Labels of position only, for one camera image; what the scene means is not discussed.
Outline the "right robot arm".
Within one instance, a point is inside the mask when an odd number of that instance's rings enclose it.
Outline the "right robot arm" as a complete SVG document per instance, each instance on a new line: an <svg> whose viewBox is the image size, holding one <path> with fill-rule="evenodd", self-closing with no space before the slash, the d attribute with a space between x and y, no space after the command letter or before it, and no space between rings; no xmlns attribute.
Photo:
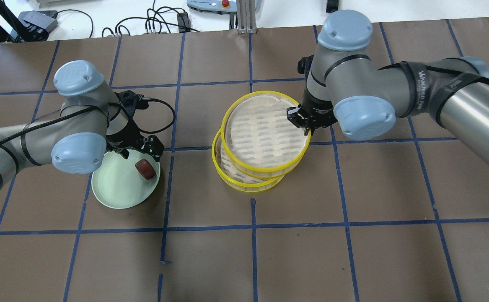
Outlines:
<svg viewBox="0 0 489 302"><path fill-rule="evenodd" d="M361 12L331 13L315 53L298 63L306 80L287 119L304 134L338 123L350 140L372 140L397 118L428 114L489 164L489 69L477 57L401 61L376 69L367 54L373 26Z"/></svg>

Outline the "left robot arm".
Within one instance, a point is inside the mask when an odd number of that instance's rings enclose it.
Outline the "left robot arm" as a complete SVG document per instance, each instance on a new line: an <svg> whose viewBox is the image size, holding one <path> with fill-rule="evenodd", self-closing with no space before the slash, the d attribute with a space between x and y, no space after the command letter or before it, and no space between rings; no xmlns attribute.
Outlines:
<svg viewBox="0 0 489 302"><path fill-rule="evenodd" d="M68 174L91 174L108 152L127 160L135 151L160 162L165 147L157 132L140 129L133 119L158 99L114 92L86 60L64 64L53 82L64 97L58 119L0 128L0 191L30 167L51 164Z"/></svg>

